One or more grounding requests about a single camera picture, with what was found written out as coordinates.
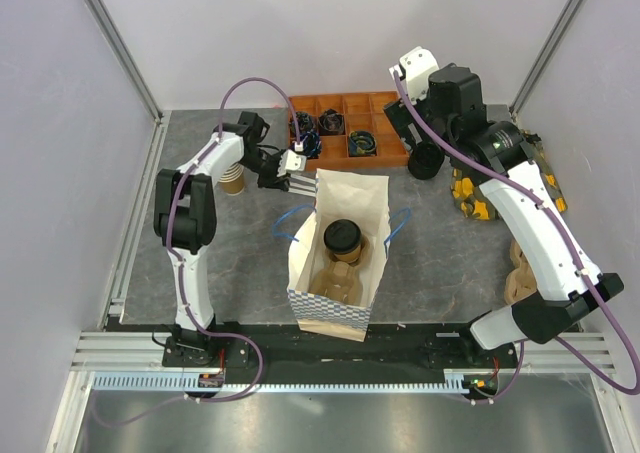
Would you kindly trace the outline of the checkered paper takeout bag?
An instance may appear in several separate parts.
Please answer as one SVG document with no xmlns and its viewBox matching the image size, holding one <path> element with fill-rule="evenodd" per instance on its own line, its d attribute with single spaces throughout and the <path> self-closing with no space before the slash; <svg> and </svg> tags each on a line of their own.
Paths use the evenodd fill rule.
<svg viewBox="0 0 640 453">
<path fill-rule="evenodd" d="M 301 330 L 365 340 L 394 236 L 411 217 L 392 213 L 387 175 L 318 169 L 313 201 L 272 226 L 289 241 L 289 304 Z"/>
</svg>

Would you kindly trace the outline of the black coffee cup lid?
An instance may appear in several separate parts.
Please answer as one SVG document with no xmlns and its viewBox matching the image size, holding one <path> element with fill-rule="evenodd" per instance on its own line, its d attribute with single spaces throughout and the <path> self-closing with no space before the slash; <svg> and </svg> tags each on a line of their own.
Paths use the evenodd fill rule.
<svg viewBox="0 0 640 453">
<path fill-rule="evenodd" d="M 346 254 L 360 244 L 362 233 L 359 226 L 349 219 L 339 219 L 330 223 L 324 231 L 325 246 L 336 254 Z"/>
</svg>

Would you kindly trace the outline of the single paper coffee cup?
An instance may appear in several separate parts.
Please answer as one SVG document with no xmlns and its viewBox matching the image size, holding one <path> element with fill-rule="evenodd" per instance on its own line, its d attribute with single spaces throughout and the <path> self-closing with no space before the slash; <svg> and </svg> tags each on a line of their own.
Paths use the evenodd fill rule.
<svg viewBox="0 0 640 453">
<path fill-rule="evenodd" d="M 336 252 L 331 249 L 327 250 L 329 259 L 332 262 L 338 263 L 346 263 L 351 267 L 357 267 L 360 263 L 360 258 L 362 256 L 362 246 L 358 245 L 354 249 L 349 252 Z"/>
</svg>

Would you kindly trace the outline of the brown pulp cup carrier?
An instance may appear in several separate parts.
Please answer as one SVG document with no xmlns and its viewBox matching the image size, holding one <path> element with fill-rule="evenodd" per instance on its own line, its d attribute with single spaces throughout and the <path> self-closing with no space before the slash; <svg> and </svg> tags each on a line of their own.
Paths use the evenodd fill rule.
<svg viewBox="0 0 640 453">
<path fill-rule="evenodd" d="M 366 237 L 361 239 L 360 245 L 362 256 L 357 267 L 332 262 L 327 253 L 328 248 L 325 248 L 322 256 L 324 267 L 314 276 L 309 292 L 345 305 L 359 306 L 363 295 L 360 273 L 371 258 L 371 247 Z"/>
</svg>

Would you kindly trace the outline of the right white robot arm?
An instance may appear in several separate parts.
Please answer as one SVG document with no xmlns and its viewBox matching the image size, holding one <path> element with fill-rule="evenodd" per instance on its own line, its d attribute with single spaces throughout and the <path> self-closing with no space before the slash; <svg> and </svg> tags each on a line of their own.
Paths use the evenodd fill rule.
<svg viewBox="0 0 640 453">
<path fill-rule="evenodd" d="M 413 79 L 408 68 L 395 65 L 390 73 L 410 122 L 495 208 L 536 281 L 528 297 L 469 323 L 457 344 L 465 364 L 481 366 L 515 341 L 545 344 L 623 291 L 619 275 L 602 272 L 568 230 L 533 145 L 512 122 L 489 118 L 477 74 L 455 64 L 433 67 L 413 99 L 405 90 Z"/>
</svg>

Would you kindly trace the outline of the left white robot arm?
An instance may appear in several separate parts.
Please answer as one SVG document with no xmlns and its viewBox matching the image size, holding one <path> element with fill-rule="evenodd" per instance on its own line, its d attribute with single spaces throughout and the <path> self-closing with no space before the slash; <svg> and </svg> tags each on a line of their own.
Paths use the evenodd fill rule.
<svg viewBox="0 0 640 453">
<path fill-rule="evenodd" d="M 215 312 L 207 284 L 207 250 L 217 229 L 214 186 L 233 167 L 258 175 L 260 188 L 288 191 L 290 174 L 283 169 L 289 154 L 270 154 L 260 146 L 270 125 L 258 114 L 243 111 L 236 123 L 214 129 L 209 141 L 177 169 L 156 176 L 154 232 L 166 248 L 174 274 L 177 311 L 166 349 L 208 366 L 219 355 Z"/>
</svg>

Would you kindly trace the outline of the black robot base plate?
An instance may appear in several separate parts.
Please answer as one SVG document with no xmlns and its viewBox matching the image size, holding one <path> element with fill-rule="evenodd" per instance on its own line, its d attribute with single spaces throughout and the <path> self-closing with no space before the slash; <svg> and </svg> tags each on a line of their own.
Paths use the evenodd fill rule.
<svg viewBox="0 0 640 453">
<path fill-rule="evenodd" d="M 471 344 L 462 323 L 373 324 L 362 342 L 304 332 L 294 324 L 218 327 L 221 338 L 176 327 L 166 340 L 165 367 L 221 367 L 237 382 L 257 372 L 253 340 L 264 358 L 265 383 L 433 381 L 446 369 L 509 369 L 515 346 L 491 351 Z"/>
</svg>

